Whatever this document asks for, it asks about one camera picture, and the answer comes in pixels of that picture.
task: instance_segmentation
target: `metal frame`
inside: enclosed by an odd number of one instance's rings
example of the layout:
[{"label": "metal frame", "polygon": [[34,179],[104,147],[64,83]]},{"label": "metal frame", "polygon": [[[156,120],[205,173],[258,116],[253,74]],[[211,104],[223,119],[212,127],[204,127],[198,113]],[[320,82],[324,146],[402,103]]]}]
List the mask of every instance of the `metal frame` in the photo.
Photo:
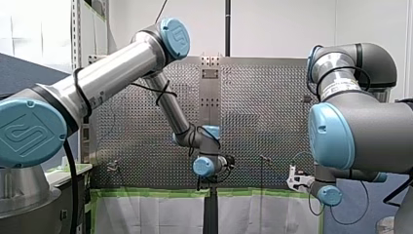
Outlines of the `metal frame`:
[{"label": "metal frame", "polygon": [[[188,67],[191,78],[183,79]],[[310,95],[305,85],[304,59],[190,57],[174,62],[165,72],[191,123],[221,126],[223,153],[235,156],[236,168],[220,187],[287,187],[285,180],[292,157],[309,148],[306,117],[314,101],[304,101]],[[252,104],[248,98],[256,98],[257,103]],[[114,130],[120,133],[105,136],[110,130],[111,108],[116,109],[120,121]],[[102,106],[91,122],[91,158],[96,162],[98,151],[101,159],[95,167],[94,187],[196,187],[192,160],[186,158],[187,149],[169,143],[171,129],[150,92],[127,88]],[[125,139],[122,131],[131,129],[134,133]],[[102,136],[106,139],[96,150]],[[251,146],[239,150],[246,142]],[[260,155],[272,158],[276,167],[262,167]],[[310,157],[297,161],[301,169],[313,172]],[[171,165],[176,172],[172,173]],[[126,176],[120,179],[116,173],[119,171]]]}]

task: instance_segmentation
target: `metal stand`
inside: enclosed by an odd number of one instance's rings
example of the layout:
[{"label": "metal stand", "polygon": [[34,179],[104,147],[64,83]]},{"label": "metal stand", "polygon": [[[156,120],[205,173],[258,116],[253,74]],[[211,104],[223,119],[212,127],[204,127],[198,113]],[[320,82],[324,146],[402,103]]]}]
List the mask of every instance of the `metal stand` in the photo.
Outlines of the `metal stand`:
[{"label": "metal stand", "polygon": [[218,192],[215,186],[209,190],[209,197],[204,199],[203,234],[218,234]]}]

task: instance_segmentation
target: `green tape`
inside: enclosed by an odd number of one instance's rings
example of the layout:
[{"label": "green tape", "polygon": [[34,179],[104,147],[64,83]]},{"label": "green tape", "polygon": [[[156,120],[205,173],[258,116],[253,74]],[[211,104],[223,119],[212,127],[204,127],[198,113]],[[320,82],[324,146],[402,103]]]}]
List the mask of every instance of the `green tape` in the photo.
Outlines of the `green tape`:
[{"label": "green tape", "polygon": [[[302,198],[308,199],[308,194],[297,193],[283,189],[260,189],[260,188],[218,188],[219,197],[247,197],[253,195],[264,195],[268,197],[281,198]],[[92,233],[96,224],[96,207],[99,198],[110,197],[150,197],[150,198],[203,198],[209,196],[209,190],[196,191],[195,189],[153,189],[153,188],[103,188],[91,190],[91,209],[92,209]],[[323,232],[323,215],[319,218],[319,234]]]}]

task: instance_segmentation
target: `end effector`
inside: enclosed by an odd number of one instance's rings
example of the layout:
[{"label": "end effector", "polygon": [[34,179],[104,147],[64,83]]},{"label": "end effector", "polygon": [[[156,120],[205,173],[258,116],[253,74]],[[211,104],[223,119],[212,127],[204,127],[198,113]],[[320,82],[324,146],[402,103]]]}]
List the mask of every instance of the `end effector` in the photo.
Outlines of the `end effector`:
[{"label": "end effector", "polygon": [[338,206],[343,197],[342,191],[336,186],[337,178],[360,180],[367,182],[385,182],[387,174],[363,172],[359,170],[337,170],[323,167],[315,163],[315,175],[297,171],[296,166],[289,167],[288,187],[291,190],[309,193],[329,207]]}]

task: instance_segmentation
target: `white wall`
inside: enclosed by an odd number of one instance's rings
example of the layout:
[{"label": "white wall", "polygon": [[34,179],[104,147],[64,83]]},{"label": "white wall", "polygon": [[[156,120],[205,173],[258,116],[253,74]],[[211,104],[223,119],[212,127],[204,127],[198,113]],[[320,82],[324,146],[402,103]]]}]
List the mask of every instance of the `white wall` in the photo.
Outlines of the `white wall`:
[{"label": "white wall", "polygon": [[305,58],[334,45],[334,30],[335,1],[232,1],[231,56]]},{"label": "white wall", "polygon": [[[116,0],[109,2],[109,51],[129,44],[136,31],[155,22],[164,0]],[[187,26],[191,38],[190,55],[224,52],[224,4],[222,0],[168,1],[161,18],[174,17]]]},{"label": "white wall", "polygon": [[397,66],[397,86],[392,90],[391,98],[409,95],[409,74],[406,73],[407,50],[411,43],[408,30],[412,29],[409,28],[409,2],[410,0],[337,1],[336,44],[370,42],[385,48]]},{"label": "white wall", "polygon": [[0,0],[0,53],[70,72],[70,0]]},{"label": "white wall", "polygon": [[[109,2],[110,52],[153,24],[164,0]],[[331,0],[232,1],[232,56],[304,58],[316,44],[334,44],[335,3]],[[191,56],[225,50],[224,0],[168,1],[163,17],[187,25]]]}]

